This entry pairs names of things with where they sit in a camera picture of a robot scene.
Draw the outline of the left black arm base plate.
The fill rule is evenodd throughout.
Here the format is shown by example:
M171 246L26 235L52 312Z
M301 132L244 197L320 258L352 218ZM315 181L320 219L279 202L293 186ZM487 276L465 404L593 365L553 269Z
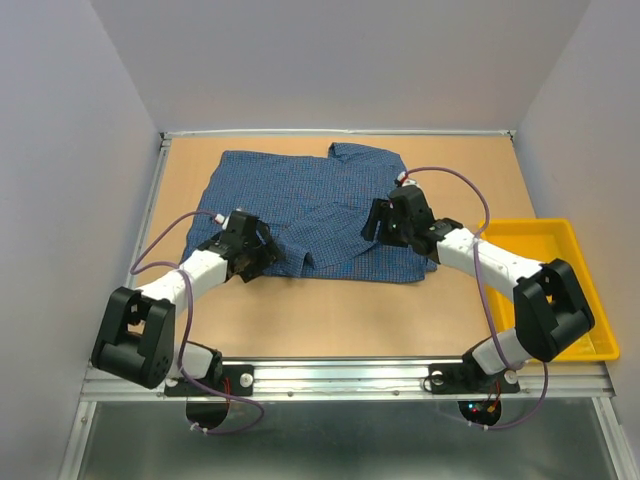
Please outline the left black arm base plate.
M205 376L197 379L197 382L217 392L250 397L253 395L254 367L249 364L224 365L219 363L217 366L210 367ZM180 378L174 386L166 385L164 387L164 395L168 397L203 397L210 396L210 393L188 380Z

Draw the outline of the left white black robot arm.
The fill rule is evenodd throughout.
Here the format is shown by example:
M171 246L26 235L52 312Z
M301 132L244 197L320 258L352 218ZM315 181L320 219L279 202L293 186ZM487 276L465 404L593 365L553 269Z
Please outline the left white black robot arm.
M95 368L147 389L171 379L189 382L202 394L229 390L221 353L189 341L177 344L176 318L186 313L192 319L199 297L234 276L254 280L284 254L255 215L235 210L212 220L222 230L181 264L153 262L169 271L141 287L111 293L91 354Z

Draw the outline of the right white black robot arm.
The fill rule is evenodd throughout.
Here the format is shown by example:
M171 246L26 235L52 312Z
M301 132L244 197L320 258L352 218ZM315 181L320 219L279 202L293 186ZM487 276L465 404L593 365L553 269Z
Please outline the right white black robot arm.
M458 363L431 374L434 393L482 392L508 369L535 359L549 362L595 326L595 317L569 263L513 254L477 238L461 223L437 219L415 185L373 201L361 231L367 241L409 247L433 262L464 272L505 296L512 328L470 348Z

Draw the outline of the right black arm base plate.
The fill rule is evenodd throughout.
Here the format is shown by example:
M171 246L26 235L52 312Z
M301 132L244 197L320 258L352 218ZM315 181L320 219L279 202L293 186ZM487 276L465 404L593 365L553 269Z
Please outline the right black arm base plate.
M509 383L504 374L486 375L463 363L432 364L422 381L422 388L434 395L481 395L518 393L518 381Z

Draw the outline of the blue plaid long sleeve shirt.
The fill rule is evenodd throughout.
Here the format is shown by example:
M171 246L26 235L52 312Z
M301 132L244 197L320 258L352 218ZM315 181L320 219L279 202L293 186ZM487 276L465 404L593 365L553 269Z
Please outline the blue plaid long sleeve shirt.
M269 226L284 254L268 276L420 282L436 271L434 262L361 236L373 200L405 169L397 153L354 143L333 143L324 158L227 150L202 193L183 254L220 231L207 212L241 209Z

